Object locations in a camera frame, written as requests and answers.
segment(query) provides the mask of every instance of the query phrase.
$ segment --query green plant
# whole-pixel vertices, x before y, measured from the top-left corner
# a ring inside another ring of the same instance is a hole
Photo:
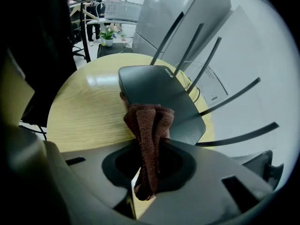
[[[108,28],[105,29],[105,32],[100,32],[99,35],[105,40],[112,40],[112,35],[114,31],[109,31]]]

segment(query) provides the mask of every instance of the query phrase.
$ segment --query round wooden table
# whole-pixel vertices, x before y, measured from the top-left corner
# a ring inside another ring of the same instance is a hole
[[[123,117],[126,107],[120,98],[118,70],[124,66],[148,65],[152,57],[136,53],[119,53],[98,58],[73,73],[59,90],[50,109],[47,123],[47,139],[54,142],[61,152],[84,150],[133,139]],[[157,60],[155,65],[165,65]],[[190,81],[183,74],[178,80],[186,88]],[[198,97],[194,88],[193,101]],[[199,112],[207,109],[200,95],[195,103]],[[206,131],[200,141],[214,141],[211,115],[203,117]],[[154,201],[139,201],[133,196],[136,217],[139,218]]]

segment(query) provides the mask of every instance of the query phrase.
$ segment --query potted plant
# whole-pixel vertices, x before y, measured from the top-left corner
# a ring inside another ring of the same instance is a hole
[[[113,45],[113,33],[114,31],[109,31],[108,28],[105,30],[105,32],[100,32],[100,37],[102,37],[105,40],[105,44],[108,47],[111,47]]]

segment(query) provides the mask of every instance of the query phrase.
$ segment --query office room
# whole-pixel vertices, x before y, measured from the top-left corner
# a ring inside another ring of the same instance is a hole
[[[286,191],[300,54],[280,0],[40,1],[22,45],[5,27],[1,119],[9,172],[37,179],[18,194],[50,220],[242,224]]]

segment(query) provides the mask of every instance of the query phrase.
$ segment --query white flower pot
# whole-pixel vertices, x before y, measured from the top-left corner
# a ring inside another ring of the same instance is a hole
[[[111,39],[111,40],[105,39],[105,44],[106,44],[106,46],[111,47],[113,45],[113,39]]]

